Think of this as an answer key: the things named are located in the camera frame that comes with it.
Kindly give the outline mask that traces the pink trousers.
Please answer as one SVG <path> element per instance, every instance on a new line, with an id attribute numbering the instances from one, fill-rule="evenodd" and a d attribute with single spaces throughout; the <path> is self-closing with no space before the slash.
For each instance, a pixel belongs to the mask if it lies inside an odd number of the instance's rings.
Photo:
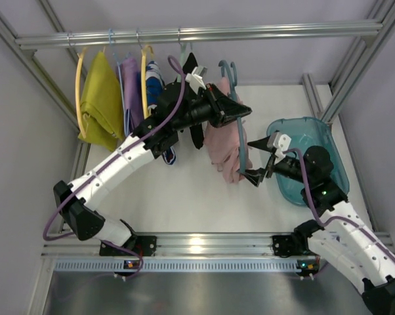
<path id="1" fill-rule="evenodd" d="M 210 123 L 204 131 L 204 141 L 211 163 L 222 173 L 228 184 L 237 184 L 245 177 L 240 173 L 239 131 L 236 120 L 215 128 Z"/>

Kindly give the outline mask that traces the blue-grey plastic hanger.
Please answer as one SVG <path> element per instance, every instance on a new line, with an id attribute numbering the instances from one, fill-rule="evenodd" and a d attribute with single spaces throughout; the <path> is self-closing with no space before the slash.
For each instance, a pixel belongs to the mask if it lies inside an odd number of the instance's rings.
<path id="1" fill-rule="evenodd" d="M 236 86 L 238 85 L 238 74 L 236 70 L 236 65 L 234 62 L 228 63 L 226 60 L 221 60 L 218 63 L 220 67 L 221 76 L 227 77 L 230 87 L 230 98 L 234 101 L 238 101 L 238 96 L 236 93 Z M 239 135 L 239 172 L 241 174 L 245 173 L 247 155 L 245 152 L 245 139 L 244 139 L 244 129 L 241 118 L 237 118 L 238 125 L 238 135 Z"/>

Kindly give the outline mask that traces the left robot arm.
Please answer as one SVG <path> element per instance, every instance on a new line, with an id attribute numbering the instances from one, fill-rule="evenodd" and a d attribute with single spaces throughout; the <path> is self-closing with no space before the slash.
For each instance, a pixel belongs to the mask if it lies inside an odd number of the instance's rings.
<path id="1" fill-rule="evenodd" d="M 123 247 L 134 232 L 122 220 L 101 215 L 101 201 L 127 177 L 178 142 L 178 132 L 202 123 L 215 128 L 248 116 L 252 109 L 228 98 L 213 83 L 194 91 L 189 83 L 168 84 L 152 114 L 105 160 L 70 183 L 59 181 L 53 192 L 62 216 L 80 241 L 92 238 Z"/>

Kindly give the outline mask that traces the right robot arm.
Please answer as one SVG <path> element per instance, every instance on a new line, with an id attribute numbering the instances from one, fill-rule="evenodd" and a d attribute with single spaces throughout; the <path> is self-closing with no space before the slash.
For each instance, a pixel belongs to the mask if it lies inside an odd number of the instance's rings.
<path id="1" fill-rule="evenodd" d="M 331 178 L 329 152 L 322 146 L 301 152 L 290 143 L 290 137 L 280 132 L 249 142 L 250 147 L 270 153 L 270 158 L 265 167 L 248 169 L 244 176 L 255 186 L 274 173 L 303 183 L 301 195 L 314 218 L 294 229 L 291 253 L 324 258 L 356 288 L 372 314 L 395 314 L 395 254 Z"/>

